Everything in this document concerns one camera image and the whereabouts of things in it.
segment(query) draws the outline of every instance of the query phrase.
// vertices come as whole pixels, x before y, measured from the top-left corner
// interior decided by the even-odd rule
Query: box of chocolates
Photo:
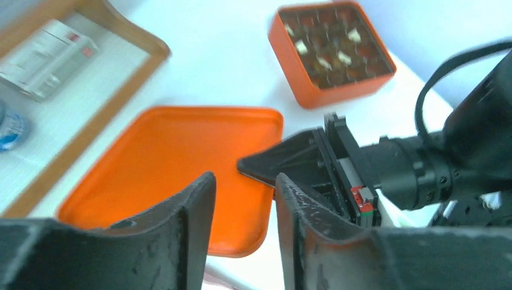
[[[269,40],[297,102],[306,109],[372,94],[396,72],[357,3],[281,7]]]

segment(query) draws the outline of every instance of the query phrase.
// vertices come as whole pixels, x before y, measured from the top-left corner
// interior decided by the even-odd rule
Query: wooden shelf
[[[7,96],[34,128],[24,144],[0,155],[4,218],[26,217],[170,55],[162,40],[128,21],[107,0],[47,0],[0,31],[0,57],[51,19],[88,35],[100,54],[43,103]]]

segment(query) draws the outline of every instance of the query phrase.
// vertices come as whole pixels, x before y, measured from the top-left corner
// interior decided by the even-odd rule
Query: table surface
[[[329,112],[347,117],[360,145],[378,142],[382,135],[415,135],[414,105],[424,83],[395,56],[397,74],[378,93],[312,111],[297,105],[267,39],[277,8],[294,4],[293,1],[114,0],[112,3],[132,22],[163,39],[173,56],[70,168],[31,217],[53,216],[67,193],[123,129],[138,114],[155,105],[275,108],[285,119],[284,137],[323,126],[324,114]],[[424,111],[428,128],[437,130],[442,128],[452,108],[430,92]],[[425,225],[434,210],[435,206],[430,206],[406,214],[416,224]],[[258,251],[240,259],[208,257],[207,268],[239,289],[284,289],[275,204],[266,239]]]

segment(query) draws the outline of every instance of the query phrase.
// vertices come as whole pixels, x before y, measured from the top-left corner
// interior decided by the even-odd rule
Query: white wall
[[[387,47],[424,80],[459,51],[512,37],[512,0],[358,2]],[[453,72],[434,90],[458,105],[503,55]]]

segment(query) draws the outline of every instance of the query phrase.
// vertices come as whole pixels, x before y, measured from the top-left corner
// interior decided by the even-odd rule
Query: white tabletop
[[[32,217],[52,216],[123,128],[154,105],[267,106],[284,115],[284,137],[323,126],[328,112],[347,117],[360,145],[375,143],[381,135],[415,135],[414,103],[424,83],[394,56],[397,74],[378,93],[313,111],[297,105],[267,39],[277,8],[293,1],[115,0],[113,4],[128,19],[166,41],[173,57],[115,117]],[[424,111],[428,127],[435,130],[442,128],[452,108],[431,92]],[[407,215],[424,225],[432,210]],[[275,205],[266,240],[258,251],[240,259],[208,257],[207,268],[240,289],[284,289]]]

